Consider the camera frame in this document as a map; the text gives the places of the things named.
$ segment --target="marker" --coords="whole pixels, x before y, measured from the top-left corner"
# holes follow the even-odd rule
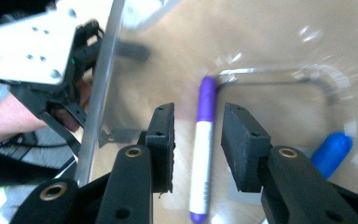
[[[204,77],[200,85],[190,189],[190,218],[196,224],[208,216],[215,98],[213,77]]]
[[[313,153],[310,161],[327,179],[345,159],[351,147],[352,140],[345,133],[330,133]]]

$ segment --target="purple marker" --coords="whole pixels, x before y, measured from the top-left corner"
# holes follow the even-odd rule
[[[190,189],[190,217],[197,224],[208,216],[215,98],[216,84],[207,76],[200,85]]]

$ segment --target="white bracket plate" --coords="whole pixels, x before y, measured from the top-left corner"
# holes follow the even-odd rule
[[[0,25],[0,79],[60,84],[76,26],[68,8]]]

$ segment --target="glass surface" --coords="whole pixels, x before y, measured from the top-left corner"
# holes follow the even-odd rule
[[[121,2],[114,1],[107,24],[80,154],[79,167],[91,180],[110,172],[116,153],[136,143],[157,106],[174,102],[173,194],[155,195],[154,220],[190,223],[198,87],[214,75],[237,81],[217,96],[208,223],[264,217],[233,187],[220,147],[225,102],[246,107],[273,145],[308,154],[331,132],[348,133],[353,149],[329,181],[358,191],[358,2],[183,0],[141,31],[117,27]],[[140,51],[120,55],[114,44],[122,41]],[[139,57],[148,51],[147,59]],[[232,71],[218,76],[226,70]]]

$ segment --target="blue bottle cap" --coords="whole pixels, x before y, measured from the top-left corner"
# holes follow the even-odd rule
[[[352,145],[352,139],[345,133],[331,133],[313,153],[310,161],[327,179],[351,151]]]

